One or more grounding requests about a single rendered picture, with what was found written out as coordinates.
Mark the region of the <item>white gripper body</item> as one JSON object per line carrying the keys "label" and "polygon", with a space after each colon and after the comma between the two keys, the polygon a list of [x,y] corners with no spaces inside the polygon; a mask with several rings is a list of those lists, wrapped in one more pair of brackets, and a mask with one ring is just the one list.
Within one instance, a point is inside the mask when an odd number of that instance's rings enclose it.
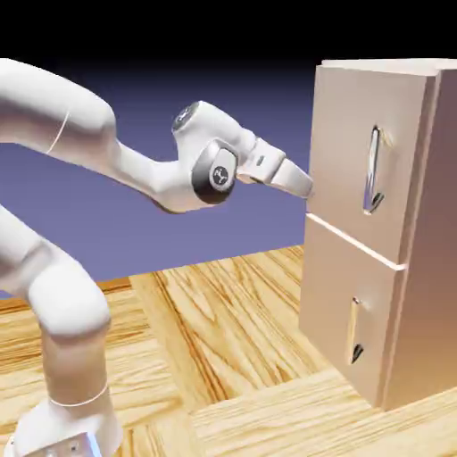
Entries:
{"label": "white gripper body", "polygon": [[298,165],[285,158],[271,179],[271,185],[290,195],[308,199],[312,194],[312,178]]}

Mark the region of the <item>large cabinet door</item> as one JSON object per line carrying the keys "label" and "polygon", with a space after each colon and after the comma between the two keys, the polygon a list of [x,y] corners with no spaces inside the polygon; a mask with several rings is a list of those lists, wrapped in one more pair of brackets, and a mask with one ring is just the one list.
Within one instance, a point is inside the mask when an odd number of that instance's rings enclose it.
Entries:
{"label": "large cabinet door", "polygon": [[[316,70],[308,210],[389,261],[406,261],[424,138],[437,70],[355,68],[323,63]],[[373,127],[381,129],[377,190],[385,197],[363,211]]]}

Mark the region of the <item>light wooden cabinet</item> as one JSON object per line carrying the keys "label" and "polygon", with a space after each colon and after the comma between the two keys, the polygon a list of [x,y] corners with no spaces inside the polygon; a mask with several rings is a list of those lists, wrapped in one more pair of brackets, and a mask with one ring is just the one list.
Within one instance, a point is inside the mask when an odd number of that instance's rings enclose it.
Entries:
{"label": "light wooden cabinet", "polygon": [[[373,70],[425,68],[439,72],[424,138],[407,258],[402,263],[405,276],[398,304],[389,317],[381,403],[375,405],[392,410],[457,386],[457,60],[326,62]],[[309,214],[327,223],[309,212],[307,204],[306,216]],[[338,235],[369,248],[330,226]]]}

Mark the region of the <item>small cabinet door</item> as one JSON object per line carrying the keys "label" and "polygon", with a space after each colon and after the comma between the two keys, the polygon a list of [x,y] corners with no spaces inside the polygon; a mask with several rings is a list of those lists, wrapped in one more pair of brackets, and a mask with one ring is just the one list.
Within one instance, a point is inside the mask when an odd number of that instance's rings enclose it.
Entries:
{"label": "small cabinet door", "polygon": [[[406,266],[351,242],[309,214],[305,219],[299,327],[312,345],[373,405],[380,405],[389,317],[399,301]],[[363,353],[348,362],[350,305],[358,318]]]}

